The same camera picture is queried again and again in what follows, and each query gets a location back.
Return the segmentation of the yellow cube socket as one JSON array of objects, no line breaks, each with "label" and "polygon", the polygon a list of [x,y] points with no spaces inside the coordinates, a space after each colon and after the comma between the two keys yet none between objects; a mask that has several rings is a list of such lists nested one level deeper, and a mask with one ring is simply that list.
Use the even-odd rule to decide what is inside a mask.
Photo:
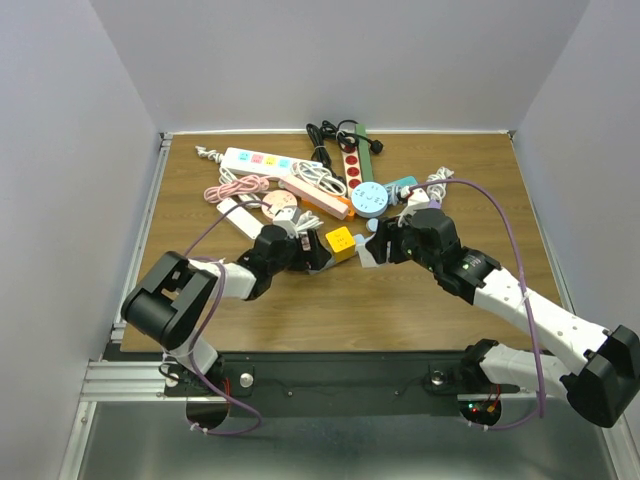
[{"label": "yellow cube socket", "polygon": [[356,241],[346,226],[341,226],[325,234],[325,239],[334,261],[341,263],[356,255]]}]

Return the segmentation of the light blue power strip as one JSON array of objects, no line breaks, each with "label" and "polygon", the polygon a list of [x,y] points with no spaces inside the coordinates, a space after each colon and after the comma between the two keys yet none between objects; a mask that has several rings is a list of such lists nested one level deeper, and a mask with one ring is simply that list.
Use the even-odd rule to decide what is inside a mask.
[{"label": "light blue power strip", "polygon": [[[316,230],[316,231],[317,231],[317,230],[318,230],[318,228],[302,228],[302,227],[300,227],[300,228],[298,229],[298,236],[299,236],[299,234],[300,234],[301,232],[304,232],[304,231],[306,231],[306,230]],[[324,247],[326,247],[326,248],[330,251],[329,246],[328,246],[328,243],[327,243],[327,241],[326,241],[325,237],[324,237],[324,238],[321,238],[321,236],[320,236],[319,234],[318,234],[318,236],[319,236],[319,238],[320,238],[320,241],[321,241],[322,245],[323,245]],[[372,236],[365,237],[365,236],[363,236],[363,235],[361,235],[361,234],[355,234],[355,235],[353,235],[353,236],[354,236],[355,241],[356,241],[356,255],[355,255],[354,257],[357,257],[357,258],[359,259],[360,264],[361,264],[361,266],[362,266],[363,268],[375,268],[375,267],[377,267],[377,266],[378,266],[378,264],[376,264],[376,263],[375,263],[375,261],[374,261],[373,257],[371,256],[371,254],[370,254],[370,253],[366,250],[366,248],[365,248],[365,243],[366,243],[366,242],[367,242],[367,240],[368,240],[370,237],[372,237]],[[336,263],[336,262],[334,261],[333,256],[332,256],[332,260],[330,261],[330,263],[329,263],[329,264],[328,264],[328,265],[327,265],[323,270],[318,271],[318,272],[310,272],[310,271],[308,271],[308,273],[309,273],[309,274],[317,274],[317,273],[320,273],[320,272],[326,271],[326,270],[328,270],[328,269],[330,269],[330,268],[332,268],[332,267],[335,267],[335,266],[337,266],[338,264],[340,264],[340,263]]]}]

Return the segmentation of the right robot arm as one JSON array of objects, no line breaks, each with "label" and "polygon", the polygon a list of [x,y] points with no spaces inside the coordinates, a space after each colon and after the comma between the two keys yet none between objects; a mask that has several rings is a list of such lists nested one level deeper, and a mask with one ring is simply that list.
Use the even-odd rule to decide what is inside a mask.
[{"label": "right robot arm", "polygon": [[613,427],[639,393],[639,337],[586,321],[527,287],[497,260],[461,244],[453,220],[425,208],[379,221],[356,248],[365,268],[413,261],[447,293],[528,333],[530,351],[482,340],[460,366],[463,384],[507,384],[565,399],[585,420]]}]

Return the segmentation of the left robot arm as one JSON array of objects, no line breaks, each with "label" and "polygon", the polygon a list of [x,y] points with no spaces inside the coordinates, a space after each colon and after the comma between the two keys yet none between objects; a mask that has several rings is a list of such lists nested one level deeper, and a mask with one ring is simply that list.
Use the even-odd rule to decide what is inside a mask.
[{"label": "left robot arm", "polygon": [[210,394],[221,386],[223,371],[221,355],[202,338],[205,307],[215,307],[223,298],[255,300],[275,275],[318,271],[331,259],[316,231],[291,235],[267,225],[252,248],[231,263],[166,252],[125,298],[120,314],[189,370],[191,386]]}]

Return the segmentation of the light blue round socket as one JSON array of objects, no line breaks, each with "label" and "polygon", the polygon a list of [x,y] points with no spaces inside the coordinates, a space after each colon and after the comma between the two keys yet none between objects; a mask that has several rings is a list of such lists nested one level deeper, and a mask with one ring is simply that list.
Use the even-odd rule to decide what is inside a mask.
[{"label": "light blue round socket", "polygon": [[363,182],[356,186],[350,197],[355,213],[362,218],[377,218],[388,207],[389,194],[377,182]]}]

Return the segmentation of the orange power strip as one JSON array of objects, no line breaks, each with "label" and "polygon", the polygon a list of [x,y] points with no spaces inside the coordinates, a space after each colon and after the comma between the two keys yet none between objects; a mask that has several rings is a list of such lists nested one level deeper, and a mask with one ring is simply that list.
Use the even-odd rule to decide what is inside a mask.
[{"label": "orange power strip", "polygon": [[329,203],[320,202],[318,205],[308,199],[302,199],[301,205],[313,211],[326,213],[339,220],[352,221],[355,216],[351,202],[344,197],[334,197]]}]

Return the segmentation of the pink power strip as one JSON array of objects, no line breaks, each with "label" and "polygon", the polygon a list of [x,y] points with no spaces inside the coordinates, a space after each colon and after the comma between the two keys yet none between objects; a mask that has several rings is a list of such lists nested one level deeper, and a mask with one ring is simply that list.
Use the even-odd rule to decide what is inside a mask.
[{"label": "pink power strip", "polygon": [[318,205],[320,202],[329,203],[335,196],[326,193],[294,175],[287,175],[279,180],[282,187],[301,199],[308,199]]}]

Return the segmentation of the pink round socket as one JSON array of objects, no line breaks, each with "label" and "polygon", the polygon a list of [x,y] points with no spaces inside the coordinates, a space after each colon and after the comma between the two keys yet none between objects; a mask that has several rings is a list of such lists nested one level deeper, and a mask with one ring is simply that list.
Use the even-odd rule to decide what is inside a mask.
[{"label": "pink round socket", "polygon": [[273,220],[276,214],[283,208],[296,207],[298,205],[296,196],[287,190],[270,191],[264,196],[262,201],[262,213],[269,220]]}]

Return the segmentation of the teal usb power strip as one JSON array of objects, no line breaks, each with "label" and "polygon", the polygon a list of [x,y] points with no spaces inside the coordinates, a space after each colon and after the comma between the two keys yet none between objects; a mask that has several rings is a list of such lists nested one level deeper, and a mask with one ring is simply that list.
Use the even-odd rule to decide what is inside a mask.
[{"label": "teal usb power strip", "polygon": [[391,181],[391,182],[385,184],[384,187],[388,191],[391,191],[395,187],[397,187],[398,189],[401,189],[401,188],[404,188],[404,187],[411,187],[411,186],[414,186],[414,185],[417,185],[417,184],[418,184],[417,179],[414,176],[409,175],[409,176],[405,176],[405,177],[402,177],[400,179]]}]

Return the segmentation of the plain white power strip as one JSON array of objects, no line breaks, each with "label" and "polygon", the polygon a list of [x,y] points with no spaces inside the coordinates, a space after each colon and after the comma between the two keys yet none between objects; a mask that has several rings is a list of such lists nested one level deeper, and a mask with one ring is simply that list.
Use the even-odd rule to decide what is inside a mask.
[{"label": "plain white power strip", "polygon": [[250,240],[255,240],[264,227],[262,222],[232,198],[222,200],[217,204],[216,209]]}]

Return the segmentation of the red and cream power strip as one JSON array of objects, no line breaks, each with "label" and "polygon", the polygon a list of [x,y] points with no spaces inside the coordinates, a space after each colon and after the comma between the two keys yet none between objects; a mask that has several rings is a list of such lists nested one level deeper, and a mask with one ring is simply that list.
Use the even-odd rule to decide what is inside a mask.
[{"label": "red and cream power strip", "polygon": [[338,140],[338,146],[340,147],[343,159],[347,195],[350,196],[353,189],[362,182],[359,150],[353,133],[341,133],[340,139]]}]

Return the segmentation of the green power strip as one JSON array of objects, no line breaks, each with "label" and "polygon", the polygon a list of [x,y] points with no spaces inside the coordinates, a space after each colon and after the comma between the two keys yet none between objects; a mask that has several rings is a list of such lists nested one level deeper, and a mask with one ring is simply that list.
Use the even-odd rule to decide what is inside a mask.
[{"label": "green power strip", "polygon": [[371,162],[371,152],[369,138],[367,137],[366,128],[361,123],[355,124],[355,133],[358,135],[358,155],[361,167],[361,176],[363,182],[373,182],[374,173]]}]

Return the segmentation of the white strip with coloured sockets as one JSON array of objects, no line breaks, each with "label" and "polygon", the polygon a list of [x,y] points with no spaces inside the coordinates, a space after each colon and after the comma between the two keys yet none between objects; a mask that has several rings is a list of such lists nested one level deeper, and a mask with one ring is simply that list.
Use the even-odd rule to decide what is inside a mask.
[{"label": "white strip with coloured sockets", "polygon": [[286,176],[302,159],[229,147],[219,162],[236,175]]}]

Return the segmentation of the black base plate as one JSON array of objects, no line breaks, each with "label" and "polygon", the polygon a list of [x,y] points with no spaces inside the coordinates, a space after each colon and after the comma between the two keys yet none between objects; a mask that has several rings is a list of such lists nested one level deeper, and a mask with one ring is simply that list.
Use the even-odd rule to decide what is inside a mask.
[{"label": "black base plate", "polygon": [[462,351],[225,352],[209,375],[217,387],[186,367],[165,363],[164,393],[185,399],[187,411],[217,419],[458,416],[462,400],[501,408],[493,386],[476,369],[464,369]]}]

